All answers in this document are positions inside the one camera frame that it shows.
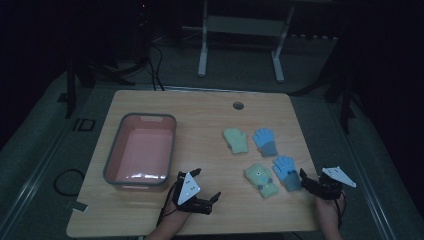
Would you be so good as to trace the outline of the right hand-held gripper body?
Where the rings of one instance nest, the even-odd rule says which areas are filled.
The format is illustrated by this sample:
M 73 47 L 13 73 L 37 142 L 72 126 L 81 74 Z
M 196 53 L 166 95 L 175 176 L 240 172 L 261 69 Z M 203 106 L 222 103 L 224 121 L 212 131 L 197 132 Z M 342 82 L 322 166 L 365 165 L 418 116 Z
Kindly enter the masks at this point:
M 357 184 L 353 181 L 340 166 L 336 167 L 323 167 L 322 174 L 319 177 L 318 188 L 315 195 L 324 200 L 339 199 L 343 186 L 356 188 Z

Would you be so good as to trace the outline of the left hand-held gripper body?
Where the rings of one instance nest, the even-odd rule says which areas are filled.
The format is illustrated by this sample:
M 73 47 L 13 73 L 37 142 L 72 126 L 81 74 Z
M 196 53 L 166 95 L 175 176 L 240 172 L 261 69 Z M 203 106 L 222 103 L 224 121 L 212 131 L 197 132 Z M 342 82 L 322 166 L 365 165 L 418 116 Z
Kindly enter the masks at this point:
M 212 205 L 209 200 L 197 197 L 201 187 L 195 181 L 195 177 L 189 172 L 178 173 L 172 201 L 180 211 L 209 215 L 212 212 Z

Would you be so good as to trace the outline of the blue glove with dark dots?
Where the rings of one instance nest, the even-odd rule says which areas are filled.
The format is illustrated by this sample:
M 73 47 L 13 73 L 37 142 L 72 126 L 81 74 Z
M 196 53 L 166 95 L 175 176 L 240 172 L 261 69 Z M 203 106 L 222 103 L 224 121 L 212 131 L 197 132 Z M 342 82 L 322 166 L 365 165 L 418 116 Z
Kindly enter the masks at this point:
M 294 160 L 291 157 L 278 156 L 273 160 L 272 169 L 288 192 L 298 191 L 302 188 Z

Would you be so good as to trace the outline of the plain blue glove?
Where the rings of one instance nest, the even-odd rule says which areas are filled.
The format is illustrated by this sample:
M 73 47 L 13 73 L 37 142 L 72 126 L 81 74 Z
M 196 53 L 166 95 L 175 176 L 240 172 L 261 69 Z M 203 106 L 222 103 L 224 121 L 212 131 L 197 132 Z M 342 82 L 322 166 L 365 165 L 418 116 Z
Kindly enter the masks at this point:
M 255 142 L 258 151 L 263 157 L 271 157 L 276 156 L 278 154 L 275 144 L 274 133 L 271 129 L 257 129 L 254 132 L 252 139 Z

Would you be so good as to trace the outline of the pink basin with grey rim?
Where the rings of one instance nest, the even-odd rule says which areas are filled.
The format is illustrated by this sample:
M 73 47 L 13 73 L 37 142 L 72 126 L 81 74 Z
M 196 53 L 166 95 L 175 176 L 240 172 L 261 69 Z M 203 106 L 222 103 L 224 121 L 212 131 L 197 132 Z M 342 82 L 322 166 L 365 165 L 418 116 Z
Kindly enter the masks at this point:
M 176 127 L 176 119 L 170 114 L 124 115 L 103 170 L 104 180 L 118 190 L 166 189 Z

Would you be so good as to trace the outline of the person's right hand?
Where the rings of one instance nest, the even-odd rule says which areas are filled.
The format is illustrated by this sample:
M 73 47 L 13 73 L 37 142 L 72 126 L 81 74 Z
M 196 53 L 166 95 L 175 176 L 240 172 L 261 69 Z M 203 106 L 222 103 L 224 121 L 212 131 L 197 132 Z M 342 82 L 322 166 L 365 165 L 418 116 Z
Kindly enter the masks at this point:
M 316 214 L 319 222 L 336 222 L 341 219 L 345 211 L 345 196 L 341 195 L 336 200 L 315 198 Z

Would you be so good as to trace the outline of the person's left hand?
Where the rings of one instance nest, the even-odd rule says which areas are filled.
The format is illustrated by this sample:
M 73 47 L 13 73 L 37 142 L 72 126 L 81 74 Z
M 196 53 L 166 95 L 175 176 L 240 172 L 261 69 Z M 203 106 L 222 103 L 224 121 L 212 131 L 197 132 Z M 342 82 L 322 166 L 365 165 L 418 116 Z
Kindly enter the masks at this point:
M 177 223 L 184 223 L 191 216 L 191 213 L 180 211 L 172 200 L 166 201 L 164 220 L 170 220 Z

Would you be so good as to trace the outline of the green mitten with blue patches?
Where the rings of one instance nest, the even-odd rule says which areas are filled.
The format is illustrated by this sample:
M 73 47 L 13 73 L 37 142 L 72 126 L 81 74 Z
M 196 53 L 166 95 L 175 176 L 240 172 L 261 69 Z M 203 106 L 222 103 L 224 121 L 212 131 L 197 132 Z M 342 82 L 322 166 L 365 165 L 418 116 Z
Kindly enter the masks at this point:
M 266 199 L 279 193 L 271 172 L 261 164 L 253 164 L 244 170 L 249 183 Z

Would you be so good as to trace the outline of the plain pale green mitten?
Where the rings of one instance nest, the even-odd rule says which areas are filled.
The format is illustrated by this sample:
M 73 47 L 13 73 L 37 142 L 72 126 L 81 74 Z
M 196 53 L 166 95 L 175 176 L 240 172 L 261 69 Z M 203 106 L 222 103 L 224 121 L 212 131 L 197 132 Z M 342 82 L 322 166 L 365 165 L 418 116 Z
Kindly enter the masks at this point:
M 238 128 L 227 128 L 223 131 L 224 139 L 233 154 L 247 153 L 248 144 L 245 132 Z

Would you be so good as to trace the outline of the grey tape piece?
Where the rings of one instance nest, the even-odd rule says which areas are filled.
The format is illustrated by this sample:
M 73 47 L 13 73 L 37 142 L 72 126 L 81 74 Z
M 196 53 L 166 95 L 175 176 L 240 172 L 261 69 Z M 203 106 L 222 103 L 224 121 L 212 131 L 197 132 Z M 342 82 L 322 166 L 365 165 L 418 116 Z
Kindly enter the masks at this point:
M 71 205 L 72 209 L 75 211 L 79 211 L 79 212 L 83 212 L 85 213 L 88 209 L 88 205 L 78 202 L 78 201 L 74 201 Z

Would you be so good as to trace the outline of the dark tripod stand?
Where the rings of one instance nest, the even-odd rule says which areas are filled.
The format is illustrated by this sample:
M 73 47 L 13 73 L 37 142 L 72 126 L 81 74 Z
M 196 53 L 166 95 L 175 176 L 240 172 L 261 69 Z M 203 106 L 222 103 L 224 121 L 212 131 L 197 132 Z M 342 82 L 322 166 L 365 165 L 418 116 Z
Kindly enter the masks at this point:
M 152 25 L 148 0 L 97 0 L 102 29 L 99 60 L 89 64 L 100 74 L 121 85 L 146 67 L 150 60 Z

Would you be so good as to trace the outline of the dark metal stand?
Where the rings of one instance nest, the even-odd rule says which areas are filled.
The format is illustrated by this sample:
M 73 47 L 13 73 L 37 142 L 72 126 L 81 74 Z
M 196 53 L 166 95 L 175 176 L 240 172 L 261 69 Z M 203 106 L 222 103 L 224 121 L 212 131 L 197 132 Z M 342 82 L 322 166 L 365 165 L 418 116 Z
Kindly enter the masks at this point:
M 79 79 L 83 87 L 92 88 L 95 84 L 92 70 L 90 69 L 90 63 L 90 58 L 81 51 L 76 51 L 70 56 L 66 72 L 66 119 L 69 119 L 72 116 L 73 111 L 76 108 L 76 79 Z

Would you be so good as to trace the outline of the white metal stand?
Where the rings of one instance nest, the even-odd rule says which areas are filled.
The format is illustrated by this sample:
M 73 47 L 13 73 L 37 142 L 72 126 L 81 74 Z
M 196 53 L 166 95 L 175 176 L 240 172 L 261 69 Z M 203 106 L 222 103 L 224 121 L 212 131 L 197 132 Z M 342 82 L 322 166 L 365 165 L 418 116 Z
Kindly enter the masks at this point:
M 276 81 L 283 83 L 285 81 L 280 55 L 282 53 L 285 39 L 288 36 L 288 30 L 294 15 L 294 6 L 290 6 L 287 10 L 284 20 L 266 20 L 255 18 L 242 18 L 222 15 L 210 15 L 208 11 L 210 0 L 202 0 L 202 26 L 201 31 L 201 48 L 198 62 L 198 77 L 205 77 L 207 71 L 208 60 L 208 34 L 227 33 L 276 37 L 278 39 L 276 47 L 270 52 Z

